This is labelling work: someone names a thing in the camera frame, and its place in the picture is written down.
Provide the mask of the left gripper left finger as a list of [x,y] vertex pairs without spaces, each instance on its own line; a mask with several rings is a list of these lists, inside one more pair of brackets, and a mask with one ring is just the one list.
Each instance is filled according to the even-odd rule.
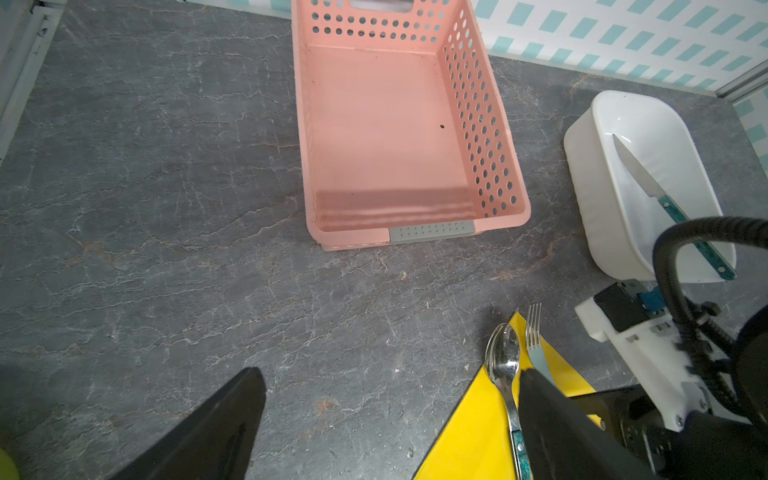
[[114,477],[243,479],[265,403],[261,371],[244,368]]

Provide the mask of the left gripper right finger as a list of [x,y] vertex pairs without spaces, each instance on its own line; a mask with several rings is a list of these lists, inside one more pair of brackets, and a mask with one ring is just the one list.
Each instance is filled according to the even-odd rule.
[[519,377],[521,431],[535,479],[653,479],[539,371]]

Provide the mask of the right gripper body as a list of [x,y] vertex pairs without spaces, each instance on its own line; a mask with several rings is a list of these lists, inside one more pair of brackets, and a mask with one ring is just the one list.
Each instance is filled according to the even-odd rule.
[[675,442],[685,419],[677,416],[677,430],[667,428],[661,411],[641,385],[573,396],[570,400],[585,414],[598,417],[601,428],[654,474],[683,473]]

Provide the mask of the spoon with teal handle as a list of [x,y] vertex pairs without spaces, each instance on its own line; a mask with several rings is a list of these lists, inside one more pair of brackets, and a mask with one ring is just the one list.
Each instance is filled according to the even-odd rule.
[[520,345],[511,325],[502,323],[496,326],[486,345],[484,365],[488,378],[500,392],[505,405],[515,478],[531,480],[530,461],[513,395],[513,382],[520,369]]

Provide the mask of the fork with teal handle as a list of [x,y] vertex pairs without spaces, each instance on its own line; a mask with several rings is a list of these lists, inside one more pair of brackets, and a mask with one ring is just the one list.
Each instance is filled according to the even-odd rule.
[[541,373],[553,386],[555,386],[555,382],[543,350],[542,336],[540,333],[541,313],[542,305],[539,302],[533,303],[529,306],[525,327],[526,352],[533,368]]

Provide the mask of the knife with teal handle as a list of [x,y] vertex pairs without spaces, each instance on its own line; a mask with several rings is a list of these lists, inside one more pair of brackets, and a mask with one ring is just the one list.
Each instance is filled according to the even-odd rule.
[[[650,198],[655,198],[676,224],[689,221],[688,215],[640,163],[623,140],[616,134],[612,135],[612,140],[620,161],[644,193]],[[710,242],[699,241],[694,242],[693,245],[721,279],[734,280],[736,278],[734,267]]]

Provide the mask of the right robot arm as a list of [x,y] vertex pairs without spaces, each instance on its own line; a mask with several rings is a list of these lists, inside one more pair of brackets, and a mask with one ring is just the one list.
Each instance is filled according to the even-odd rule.
[[719,306],[683,292],[677,256],[702,240],[765,248],[767,223],[707,217],[664,231],[652,260],[657,284],[611,284],[578,305],[587,333],[609,342],[636,384],[578,396],[629,453],[664,479],[763,479],[767,475],[767,313],[737,335]]

